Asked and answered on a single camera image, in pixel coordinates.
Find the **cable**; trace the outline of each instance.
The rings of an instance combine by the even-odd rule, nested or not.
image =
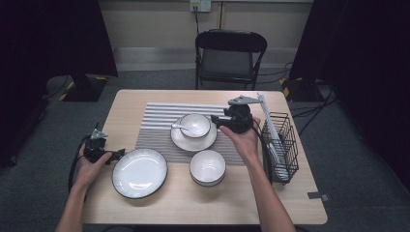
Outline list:
[[[90,137],[91,137],[91,135],[84,136],[81,139],[81,142],[79,143],[78,148],[76,150],[76,153],[75,153],[75,156],[74,156],[74,159],[73,159],[73,162],[72,162],[72,167],[70,169],[69,193],[70,193],[70,191],[72,190],[72,187],[73,187],[73,177],[74,177],[74,172],[75,172],[76,165],[77,165],[78,161],[81,159],[81,157],[78,157],[79,150],[81,149],[81,146],[85,142],[85,140],[89,139]]]
[[[193,12],[195,14],[195,21],[196,21],[196,35],[199,35],[199,25],[198,25],[198,7],[193,7]]]
[[[313,109],[313,110],[311,110],[311,111],[316,111],[315,113],[314,113],[314,115],[307,121],[307,123],[302,127],[302,129],[301,129],[301,131],[299,132],[299,136],[301,136],[302,135],[302,133],[304,132],[304,130],[308,127],[308,125],[311,123],[311,121],[313,121],[313,119],[320,113],[320,111],[322,111],[322,109],[324,109],[325,108],[325,106],[327,106],[327,105],[329,105],[329,104],[331,104],[331,103],[333,103],[333,102],[335,102],[336,101],[336,98],[334,98],[331,102],[328,102],[329,101],[329,98],[330,98],[330,96],[331,96],[331,94],[333,93],[333,89],[332,89],[332,91],[329,93],[329,95],[328,95],[328,97],[325,99],[325,102],[323,103],[323,104],[320,104],[320,106],[317,106],[315,109]]]
[[[281,73],[284,73],[284,75],[282,75],[281,77],[279,77],[279,78],[277,78],[277,79],[275,79],[275,80],[269,80],[269,81],[261,81],[261,82],[256,82],[256,84],[268,84],[268,83],[274,83],[274,82],[277,82],[277,81],[279,81],[279,80],[281,80],[281,79],[285,78],[285,77],[286,77],[286,75],[287,75],[287,72],[289,72],[289,71],[291,70],[291,68],[290,68],[290,69],[287,69],[287,66],[288,66],[288,65],[290,65],[290,64],[293,64],[293,62],[288,62],[287,64],[285,64],[285,65],[284,65],[284,71],[280,71],[280,72],[272,72],[272,73],[261,73],[261,74],[259,74],[259,75],[275,75],[275,74],[281,74]]]
[[[271,157],[269,156],[270,154],[269,154],[269,151],[268,151],[268,145],[266,144],[265,139],[263,139],[262,134],[254,126],[252,126],[251,128],[253,129],[253,131],[256,133],[256,135],[258,136],[258,138],[260,140],[261,147],[262,147],[262,159],[263,159],[263,163],[264,163],[263,167],[265,169],[265,173],[266,173],[266,176],[268,177],[269,182],[272,183],[274,177],[272,175],[272,173],[273,173],[272,160],[271,160]]]
[[[253,122],[255,122],[255,123],[256,123],[257,128],[259,129],[259,131],[262,131],[262,129],[260,128],[260,125],[258,125],[258,123],[256,122],[256,120],[254,120],[254,119],[252,119],[252,120],[253,120]]]
[[[224,3],[224,2],[220,2],[220,8],[221,8],[221,9],[225,9],[225,6],[223,6],[223,5],[225,5],[225,3]],[[222,29],[223,14],[224,14],[224,11],[220,11],[220,28],[219,28],[219,29]]]
[[[329,100],[329,97],[332,96],[332,93],[333,93],[333,89],[332,89],[331,92],[329,93],[329,95],[328,95],[328,97],[327,97],[327,101]],[[305,111],[305,112],[292,115],[292,117],[293,117],[293,118],[297,118],[297,117],[307,117],[308,115],[310,115],[312,112],[316,111],[317,109],[319,109],[319,108],[325,108],[325,106],[334,103],[336,100],[337,100],[337,97],[335,96],[330,102],[326,102],[326,101],[325,101],[325,102],[322,104],[322,103],[320,103],[320,101],[319,101],[319,105],[318,105],[318,106],[299,107],[299,108],[290,109],[291,111],[292,111],[292,110],[300,110],[300,109],[309,109],[309,110],[307,110],[307,111]]]
[[[302,230],[302,231],[304,231],[304,232],[309,232],[309,231],[306,230],[304,227],[301,227],[301,226],[299,226],[299,225],[295,225],[295,228],[296,228],[296,231]]]
[[[129,228],[131,231],[134,231],[134,228],[130,225],[109,225],[106,228],[104,228],[102,230],[102,232],[107,232],[111,229],[115,229],[115,228]]]

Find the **black wire rack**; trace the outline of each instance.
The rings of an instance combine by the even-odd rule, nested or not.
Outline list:
[[[264,159],[265,171],[271,182],[288,184],[299,170],[298,147],[293,126],[286,113],[271,112],[270,117],[278,133],[273,139],[267,122],[263,125],[262,136],[267,146]]]

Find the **black curtain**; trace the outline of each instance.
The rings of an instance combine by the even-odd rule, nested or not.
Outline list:
[[[1,163],[36,123],[50,78],[118,73],[97,0],[2,1],[0,21]]]
[[[292,66],[335,87],[364,142],[408,189],[409,12],[409,1],[315,0]]]

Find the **electrical outlet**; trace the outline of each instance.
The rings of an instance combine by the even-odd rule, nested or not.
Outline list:
[[[201,11],[200,12],[210,12],[211,11],[211,0],[201,0]]]
[[[210,12],[211,0],[190,0],[190,12],[195,12],[194,7],[197,12]]]
[[[197,12],[200,12],[201,0],[190,0],[190,12],[195,12],[194,7],[196,7]]]

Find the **saucer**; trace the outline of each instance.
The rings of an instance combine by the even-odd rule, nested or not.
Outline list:
[[[175,124],[180,124],[181,118],[175,121]],[[210,147],[217,139],[217,127],[209,120],[211,129],[208,134],[202,137],[188,137],[184,135],[179,129],[171,129],[171,139],[179,148],[190,151],[198,152]]]
[[[112,172],[112,184],[123,196],[143,198],[157,191],[165,181],[165,158],[152,149],[133,150],[123,156]]]

